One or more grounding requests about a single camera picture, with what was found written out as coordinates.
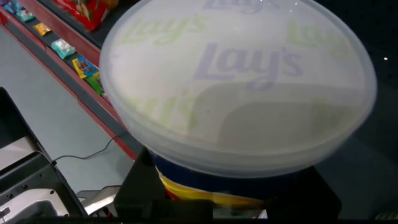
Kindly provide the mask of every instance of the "snack bag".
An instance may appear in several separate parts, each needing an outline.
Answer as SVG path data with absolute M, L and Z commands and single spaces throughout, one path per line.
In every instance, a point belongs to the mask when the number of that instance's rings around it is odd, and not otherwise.
M 35 16 L 33 16 L 33 14 L 31 12 L 29 12 L 28 10 L 20 10 L 17 11 L 17 16 L 19 17 L 20 20 L 27 22 L 27 21 L 31 21 L 32 19 L 35 19 Z
M 55 0 L 69 11 L 89 31 L 99 27 L 109 13 L 108 5 L 102 0 Z
M 100 74 L 92 75 L 90 77 L 85 78 L 86 82 L 99 94 L 102 96 L 104 94 L 104 90 L 102 88 Z
M 87 78 L 92 75 L 98 75 L 100 72 L 95 65 L 93 65 L 90 61 L 82 56 L 73 59 L 72 63 L 80 78 Z
M 14 13 L 16 13 L 17 11 L 20 11 L 20 10 L 22 9 L 22 6 L 21 6 L 21 4 L 19 4 L 19 3 L 16 2 L 16 1 L 9 1 L 7 4 L 5 4 L 5 5 L 3 6 L 3 8 L 4 8 L 5 10 L 7 10 L 8 12 L 14 14 Z
M 65 59 L 67 56 L 76 52 L 75 48 L 69 45 L 63 39 L 56 40 L 51 43 L 51 48 L 56 51 L 60 58 Z
M 48 26 L 46 26 L 43 22 L 34 25 L 34 28 L 41 36 L 44 36 L 48 32 L 51 32 L 51 29 Z

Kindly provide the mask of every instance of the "yellow stripe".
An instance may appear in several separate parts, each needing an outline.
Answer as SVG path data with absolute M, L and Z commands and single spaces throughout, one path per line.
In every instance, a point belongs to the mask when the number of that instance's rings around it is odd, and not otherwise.
M 159 177 L 163 182 L 165 188 L 183 200 L 203 199 L 212 200 L 218 205 L 226 205 L 233 208 L 256 208 L 263 204 L 262 200 L 240 197 L 229 194 L 206 192 L 204 190 L 193 189 L 190 187 L 182 186 L 172 182 L 159 172 Z

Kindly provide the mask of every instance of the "black cable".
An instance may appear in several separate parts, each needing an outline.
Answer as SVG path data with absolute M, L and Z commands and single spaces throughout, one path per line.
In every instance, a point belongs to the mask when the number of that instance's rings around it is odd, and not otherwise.
M 53 164 L 56 164 L 56 163 L 57 163 L 57 160 L 60 160 L 60 159 L 62 159 L 62 158 L 67 158 L 67 157 L 69 157 L 69 158 L 75 158 L 75 159 L 82 159 L 82 160 L 89 159 L 89 158 L 91 158 L 91 157 L 93 157 L 93 156 L 95 156 L 95 155 L 97 155 L 97 154 L 99 154 L 99 153 L 105 151 L 105 150 L 108 148 L 108 146 L 111 144 L 111 142 L 112 142 L 114 139 L 116 139 L 117 137 L 119 137 L 119 136 L 115 136 L 115 137 L 111 138 L 111 140 L 108 141 L 108 143 L 106 144 L 106 146 L 105 146 L 104 149 L 101 149 L 100 151 L 98 151 L 98 152 L 96 152 L 96 153 L 93 153 L 93 154 L 91 154 L 91 155 L 89 155 L 89 156 L 79 157 L 79 156 L 72 156 L 72 155 L 64 155 L 64 156 L 60 156 L 60 157 L 54 159 L 54 160 L 52 161 L 52 163 L 53 163 Z

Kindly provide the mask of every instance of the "transparent lid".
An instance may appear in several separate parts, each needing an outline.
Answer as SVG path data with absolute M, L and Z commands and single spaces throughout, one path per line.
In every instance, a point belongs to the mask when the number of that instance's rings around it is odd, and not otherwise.
M 313 1 L 142 0 L 112 28 L 100 70 L 140 142 L 231 177 L 313 165 L 376 96 L 364 47 Z

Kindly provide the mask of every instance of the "red packaging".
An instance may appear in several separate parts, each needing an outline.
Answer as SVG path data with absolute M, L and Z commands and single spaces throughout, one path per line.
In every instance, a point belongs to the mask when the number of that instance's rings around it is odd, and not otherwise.
M 54 0 L 78 19 L 89 31 L 96 29 L 109 13 L 101 0 Z

